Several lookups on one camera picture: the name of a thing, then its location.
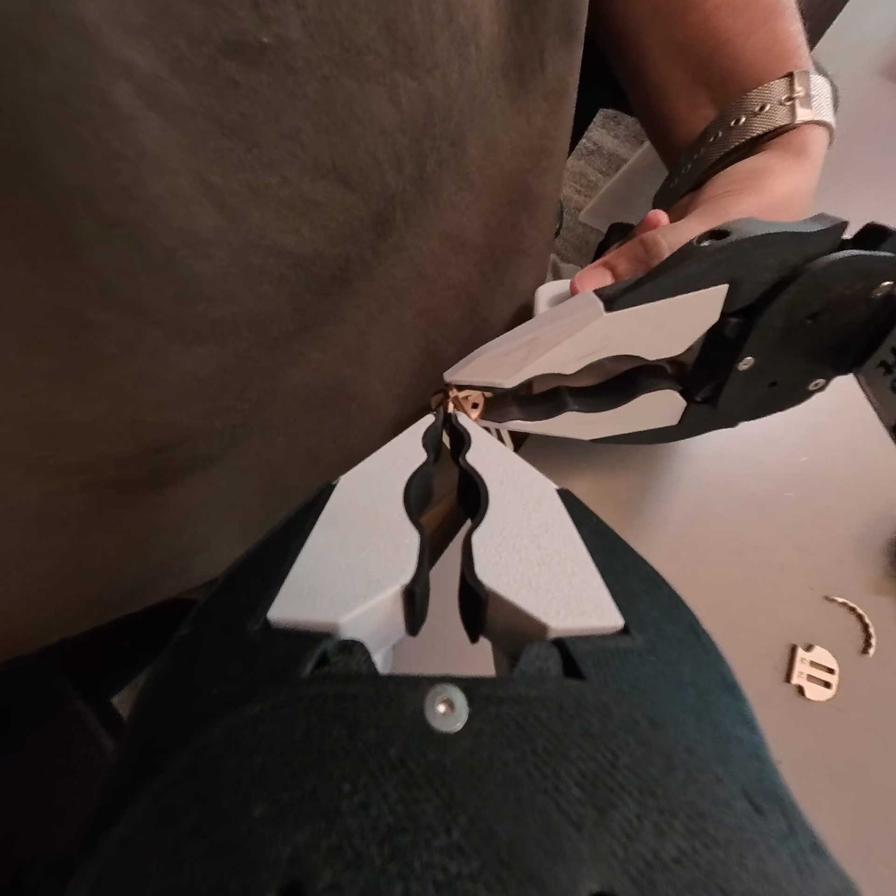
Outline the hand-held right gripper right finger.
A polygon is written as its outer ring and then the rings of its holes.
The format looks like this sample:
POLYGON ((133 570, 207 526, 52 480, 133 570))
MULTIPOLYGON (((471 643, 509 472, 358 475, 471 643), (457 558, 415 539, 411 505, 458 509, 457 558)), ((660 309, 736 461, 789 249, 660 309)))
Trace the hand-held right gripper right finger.
POLYGON ((554 483, 468 417, 446 430, 469 518, 459 609, 509 677, 531 644, 621 633, 625 622, 554 483))

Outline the person's left hand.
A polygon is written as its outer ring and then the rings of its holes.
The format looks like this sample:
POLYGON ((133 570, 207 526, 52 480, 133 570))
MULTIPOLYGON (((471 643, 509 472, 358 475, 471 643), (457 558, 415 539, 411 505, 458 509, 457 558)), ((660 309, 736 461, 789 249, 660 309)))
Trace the person's left hand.
POLYGON ((571 294, 638 278, 686 243, 732 221, 806 218, 830 136, 818 124, 799 126, 716 174, 670 212, 651 210, 628 238, 573 277, 571 294))

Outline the beige wrist watch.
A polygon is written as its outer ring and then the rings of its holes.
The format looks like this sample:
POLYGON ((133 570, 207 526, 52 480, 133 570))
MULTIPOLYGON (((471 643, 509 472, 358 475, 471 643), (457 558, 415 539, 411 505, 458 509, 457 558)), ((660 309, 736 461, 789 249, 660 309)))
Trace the beige wrist watch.
POLYGON ((835 82, 814 66, 752 89, 724 106, 682 153, 657 190, 653 207, 670 210, 763 143, 798 127, 822 126, 833 139, 838 106, 835 82))

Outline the wooden model frame assembly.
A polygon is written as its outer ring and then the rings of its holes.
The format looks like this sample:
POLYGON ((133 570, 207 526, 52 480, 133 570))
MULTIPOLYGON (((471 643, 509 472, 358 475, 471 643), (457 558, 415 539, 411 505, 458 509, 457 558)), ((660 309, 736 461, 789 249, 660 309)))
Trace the wooden model frame assembly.
POLYGON ((459 414, 477 422, 483 418, 487 400, 492 395, 488 391, 444 384, 431 396, 430 407, 433 411, 442 411, 445 416, 459 414))

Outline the round slotted wooden piece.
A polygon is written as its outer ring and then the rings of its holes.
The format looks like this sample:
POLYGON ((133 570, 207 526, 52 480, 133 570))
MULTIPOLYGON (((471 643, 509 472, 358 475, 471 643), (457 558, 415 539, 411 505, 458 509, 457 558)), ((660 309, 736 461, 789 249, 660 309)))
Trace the round slotted wooden piece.
POLYGON ((788 683, 812 702, 832 700, 839 689, 840 667, 834 655, 816 644, 793 645, 788 683))

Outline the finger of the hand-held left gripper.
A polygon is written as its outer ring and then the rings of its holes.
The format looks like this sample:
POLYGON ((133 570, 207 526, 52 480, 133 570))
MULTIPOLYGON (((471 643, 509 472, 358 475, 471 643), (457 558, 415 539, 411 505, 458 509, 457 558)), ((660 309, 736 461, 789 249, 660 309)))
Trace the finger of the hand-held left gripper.
POLYGON ((727 293, 722 284, 616 311, 595 293, 580 293, 470 353, 444 372, 444 382, 506 390, 610 357, 677 357, 717 322, 727 293))
POLYGON ((596 441, 675 426, 686 401, 670 380, 622 380, 503 392, 485 400, 484 425, 526 434, 596 441))

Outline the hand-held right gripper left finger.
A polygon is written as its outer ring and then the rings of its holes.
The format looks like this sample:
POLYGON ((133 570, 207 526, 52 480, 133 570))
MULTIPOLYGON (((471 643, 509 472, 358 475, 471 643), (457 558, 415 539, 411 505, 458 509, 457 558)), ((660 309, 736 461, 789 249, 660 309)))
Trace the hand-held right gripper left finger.
POLYGON ((422 515, 443 424, 442 411, 425 415, 337 480, 268 610, 271 626, 360 642, 390 670, 394 646, 427 618, 422 515))

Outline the curved toothed wooden piece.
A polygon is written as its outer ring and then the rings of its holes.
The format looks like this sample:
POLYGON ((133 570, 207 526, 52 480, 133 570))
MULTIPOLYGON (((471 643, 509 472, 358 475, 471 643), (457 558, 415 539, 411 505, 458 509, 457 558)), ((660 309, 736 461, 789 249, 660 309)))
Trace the curved toothed wooden piece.
POLYGON ((836 595, 825 595, 824 599, 837 606, 845 608, 846 611, 850 612, 856 618, 863 633, 861 654, 868 658, 873 657, 877 651, 878 639, 875 625, 868 614, 860 606, 849 599, 836 595))

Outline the person's left forearm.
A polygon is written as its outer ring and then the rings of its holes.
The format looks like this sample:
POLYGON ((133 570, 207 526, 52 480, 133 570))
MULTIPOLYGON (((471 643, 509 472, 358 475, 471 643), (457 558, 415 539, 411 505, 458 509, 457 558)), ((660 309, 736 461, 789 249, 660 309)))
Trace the person's left forearm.
POLYGON ((667 166, 725 106, 811 64, 794 1, 592 1, 588 26, 667 166))

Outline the grey desk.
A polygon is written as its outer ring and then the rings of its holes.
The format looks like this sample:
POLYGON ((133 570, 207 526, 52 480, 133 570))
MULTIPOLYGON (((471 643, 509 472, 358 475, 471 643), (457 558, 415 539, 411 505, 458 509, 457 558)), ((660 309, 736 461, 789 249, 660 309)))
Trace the grey desk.
POLYGON ((852 377, 797 409, 660 446, 539 438, 569 487, 686 600, 725 654, 790 788, 866 894, 894 894, 894 445, 852 377), (875 625, 876 654, 836 595, 875 625), (835 656, 832 700, 788 683, 835 656))

